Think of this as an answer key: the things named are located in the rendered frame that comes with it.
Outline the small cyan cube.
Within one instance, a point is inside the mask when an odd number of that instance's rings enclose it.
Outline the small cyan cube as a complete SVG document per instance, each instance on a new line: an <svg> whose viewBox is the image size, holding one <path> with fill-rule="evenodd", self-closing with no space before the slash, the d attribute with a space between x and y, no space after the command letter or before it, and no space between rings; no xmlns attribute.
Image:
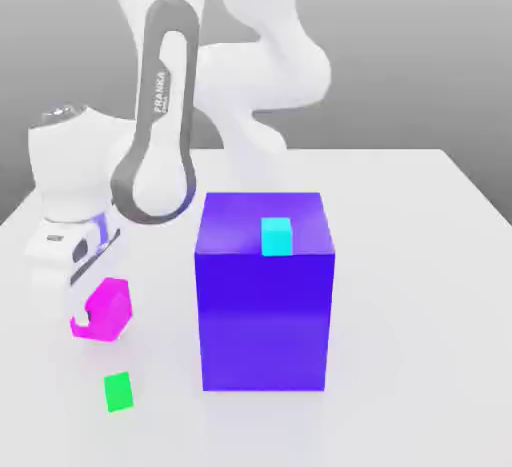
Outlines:
<svg viewBox="0 0 512 467"><path fill-rule="evenodd" d="M292 255L293 230L290 218L261 218L261 250L264 256Z"/></svg>

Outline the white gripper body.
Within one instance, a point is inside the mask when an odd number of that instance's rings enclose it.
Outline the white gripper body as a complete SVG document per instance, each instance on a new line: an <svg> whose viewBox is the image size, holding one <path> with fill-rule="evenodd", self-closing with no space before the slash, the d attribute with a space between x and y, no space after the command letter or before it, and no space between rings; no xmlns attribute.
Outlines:
<svg viewBox="0 0 512 467"><path fill-rule="evenodd" d="M103 247L99 253L91 256L72 273L64 296L67 315L70 315L70 304L73 300L83 298L87 301L105 278L118 277L117 265L122 260L123 255L124 237L121 229L118 228L113 240L107 246Z"/></svg>

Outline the small green cube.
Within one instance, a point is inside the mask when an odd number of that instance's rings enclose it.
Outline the small green cube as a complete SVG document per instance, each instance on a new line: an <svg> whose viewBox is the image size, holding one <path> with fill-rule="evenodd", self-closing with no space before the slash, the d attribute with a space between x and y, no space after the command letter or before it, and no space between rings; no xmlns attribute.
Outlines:
<svg viewBox="0 0 512 467"><path fill-rule="evenodd" d="M109 412L128 409L134 405L130 375L127 371L105 376L104 391Z"/></svg>

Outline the large blue box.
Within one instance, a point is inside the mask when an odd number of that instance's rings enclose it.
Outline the large blue box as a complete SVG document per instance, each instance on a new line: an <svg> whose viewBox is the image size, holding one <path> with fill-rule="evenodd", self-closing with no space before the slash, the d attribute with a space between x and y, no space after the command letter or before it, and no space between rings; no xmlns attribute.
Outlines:
<svg viewBox="0 0 512 467"><path fill-rule="evenodd" d="M262 217L291 219L291 256L262 254ZM321 196L209 192L194 256L204 390L323 390L335 247Z"/></svg>

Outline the small magenta cube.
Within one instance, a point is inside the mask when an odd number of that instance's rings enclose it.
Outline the small magenta cube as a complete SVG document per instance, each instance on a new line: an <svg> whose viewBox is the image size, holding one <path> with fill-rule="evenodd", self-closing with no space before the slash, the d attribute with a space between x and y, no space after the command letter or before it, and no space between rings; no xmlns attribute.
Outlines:
<svg viewBox="0 0 512 467"><path fill-rule="evenodd" d="M74 337L100 342L116 341L133 316L128 281L105 278L89 296L84 305L89 323L79 325L70 320Z"/></svg>

